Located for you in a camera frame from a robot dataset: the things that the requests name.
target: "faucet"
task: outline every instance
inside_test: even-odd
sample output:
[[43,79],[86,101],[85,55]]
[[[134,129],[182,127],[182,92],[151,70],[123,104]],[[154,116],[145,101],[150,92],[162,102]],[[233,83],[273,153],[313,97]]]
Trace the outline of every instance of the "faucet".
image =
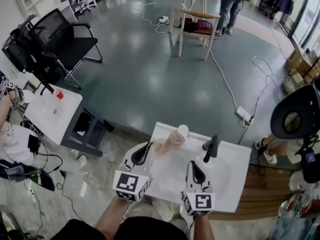
[[202,149],[206,151],[203,161],[205,163],[209,162],[210,157],[216,158],[218,155],[218,147],[221,142],[220,136],[214,135],[210,140],[203,143]]

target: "cardboard box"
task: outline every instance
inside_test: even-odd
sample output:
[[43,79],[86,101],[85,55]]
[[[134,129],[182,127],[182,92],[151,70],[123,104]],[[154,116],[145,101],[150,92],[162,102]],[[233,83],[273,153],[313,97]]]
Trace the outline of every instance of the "cardboard box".
[[[289,70],[297,71],[302,77],[310,69],[313,64],[313,60],[309,55],[304,55],[304,50],[297,46],[295,47],[292,55],[289,59]],[[303,80],[309,84],[312,80],[320,75],[320,63],[317,63],[313,69],[303,78]]]

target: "sink basin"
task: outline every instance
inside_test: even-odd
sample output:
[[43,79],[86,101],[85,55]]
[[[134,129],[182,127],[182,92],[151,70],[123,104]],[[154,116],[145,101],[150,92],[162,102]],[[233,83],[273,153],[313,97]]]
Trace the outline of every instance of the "sink basin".
[[[157,122],[153,139],[166,139],[177,128]],[[217,157],[203,162],[206,151],[202,144],[211,137],[189,132],[181,148],[166,154],[155,154],[151,173],[153,181],[146,194],[155,198],[182,204],[181,191],[186,187],[187,166],[196,161],[210,178],[215,193],[214,210],[233,213],[238,206],[244,188],[251,148],[221,141]]]

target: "jeans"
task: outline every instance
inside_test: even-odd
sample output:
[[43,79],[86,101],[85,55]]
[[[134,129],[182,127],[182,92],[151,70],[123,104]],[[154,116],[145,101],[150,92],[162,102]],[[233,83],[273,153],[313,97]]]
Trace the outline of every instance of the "jeans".
[[237,15],[239,13],[240,7],[243,2],[244,2],[243,0],[221,0],[220,13],[219,13],[220,19],[218,21],[216,30],[220,31],[226,25],[229,11],[230,11],[230,20],[226,27],[227,29],[231,29],[235,25]]

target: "person's hand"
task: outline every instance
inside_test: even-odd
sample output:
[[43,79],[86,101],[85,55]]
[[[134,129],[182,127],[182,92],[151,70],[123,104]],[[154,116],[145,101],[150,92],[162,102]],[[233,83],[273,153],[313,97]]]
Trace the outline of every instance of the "person's hand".
[[12,102],[14,102],[15,99],[16,99],[16,97],[17,97],[16,91],[15,91],[15,90],[9,91],[8,96],[10,97],[10,100],[11,100]]
[[20,88],[15,87],[13,90],[9,91],[8,96],[12,102],[20,102],[23,100],[23,97],[21,98],[19,95],[19,90],[21,91]]

